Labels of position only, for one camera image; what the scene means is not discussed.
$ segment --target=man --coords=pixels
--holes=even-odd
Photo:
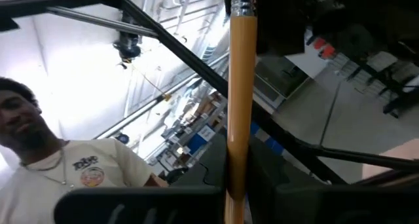
[[[84,187],[166,186],[144,160],[114,139],[65,141],[41,117],[33,92],[0,77],[0,144],[20,167],[0,190],[0,223],[54,223],[57,201]]]

